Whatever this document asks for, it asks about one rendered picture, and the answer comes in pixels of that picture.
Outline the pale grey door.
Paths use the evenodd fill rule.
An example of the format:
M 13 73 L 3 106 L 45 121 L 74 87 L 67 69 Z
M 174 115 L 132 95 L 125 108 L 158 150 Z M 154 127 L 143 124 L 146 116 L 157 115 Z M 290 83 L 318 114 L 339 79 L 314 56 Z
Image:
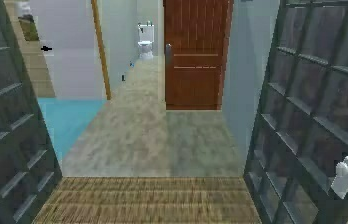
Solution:
M 104 100 L 91 0 L 30 0 L 30 8 L 56 97 Z

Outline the reddish brown wooden door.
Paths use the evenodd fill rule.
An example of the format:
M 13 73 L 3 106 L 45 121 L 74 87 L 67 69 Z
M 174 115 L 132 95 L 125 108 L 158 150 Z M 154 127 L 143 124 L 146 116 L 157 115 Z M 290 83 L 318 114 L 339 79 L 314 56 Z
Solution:
M 219 110 L 234 0 L 163 0 L 168 110 Z

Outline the white toilet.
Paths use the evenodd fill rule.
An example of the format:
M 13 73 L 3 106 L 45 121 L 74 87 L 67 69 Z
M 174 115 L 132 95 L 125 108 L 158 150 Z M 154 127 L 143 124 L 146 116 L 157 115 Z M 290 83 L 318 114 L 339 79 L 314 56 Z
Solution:
M 153 58 L 154 25 L 151 21 L 138 24 L 138 47 L 140 58 L 148 60 Z

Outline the dark grid panel door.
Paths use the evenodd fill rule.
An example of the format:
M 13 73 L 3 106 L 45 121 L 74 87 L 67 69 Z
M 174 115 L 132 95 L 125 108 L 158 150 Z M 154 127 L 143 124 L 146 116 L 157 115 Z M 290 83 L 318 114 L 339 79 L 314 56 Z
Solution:
M 35 224 L 62 174 L 4 0 L 0 0 L 0 224 Z
M 281 0 L 244 180 L 262 224 L 348 224 L 348 0 Z

